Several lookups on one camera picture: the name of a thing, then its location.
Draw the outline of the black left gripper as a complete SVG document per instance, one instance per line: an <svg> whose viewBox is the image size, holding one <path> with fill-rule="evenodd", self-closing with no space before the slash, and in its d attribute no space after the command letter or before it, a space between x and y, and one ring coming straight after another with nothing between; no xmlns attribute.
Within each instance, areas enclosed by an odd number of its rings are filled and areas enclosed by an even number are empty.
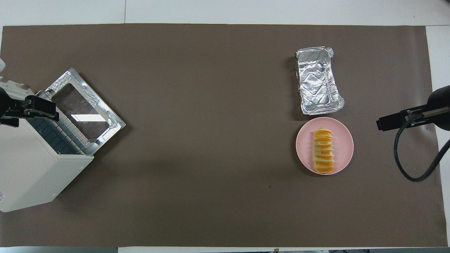
<svg viewBox="0 0 450 253"><path fill-rule="evenodd" d="M13 111L13 117L4 118L9 110ZM43 118L58 122L54 102L38 96L27 96L25 100L12 99L3 88L0 88L0 124L18 128L19 118L23 115L24 118Z"/></svg>

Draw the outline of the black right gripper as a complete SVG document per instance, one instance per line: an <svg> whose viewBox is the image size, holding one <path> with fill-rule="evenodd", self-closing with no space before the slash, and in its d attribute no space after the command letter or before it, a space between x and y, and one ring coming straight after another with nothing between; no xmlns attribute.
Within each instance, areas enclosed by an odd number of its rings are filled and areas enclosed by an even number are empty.
<svg viewBox="0 0 450 253"><path fill-rule="evenodd" d="M390 131L400 128L410 120L406 128L414 128L421 125L434 124L438 128L450 130L450 86L439 88L432 92L426 105L402 110L376 121L378 130Z"/></svg>

